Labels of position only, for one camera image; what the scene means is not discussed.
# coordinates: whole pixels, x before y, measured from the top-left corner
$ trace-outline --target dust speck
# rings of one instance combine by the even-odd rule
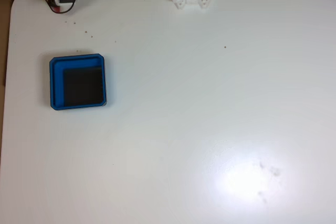
[[[281,175],[281,170],[279,168],[276,168],[276,167],[271,167],[269,169],[269,171],[273,174],[273,176],[275,177],[279,177]]]

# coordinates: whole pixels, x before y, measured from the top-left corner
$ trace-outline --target blue plastic box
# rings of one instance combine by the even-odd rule
[[[106,104],[104,57],[56,57],[50,61],[50,105],[55,110]]]

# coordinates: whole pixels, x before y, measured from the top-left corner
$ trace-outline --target white table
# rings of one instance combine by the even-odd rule
[[[1,224],[336,222],[336,0],[15,0],[10,26]],[[50,59],[94,52],[108,104],[54,111]]]

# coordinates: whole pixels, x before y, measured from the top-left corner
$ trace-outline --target blue tray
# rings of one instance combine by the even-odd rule
[[[55,110],[106,104],[104,57],[56,57],[50,61],[50,105]]]

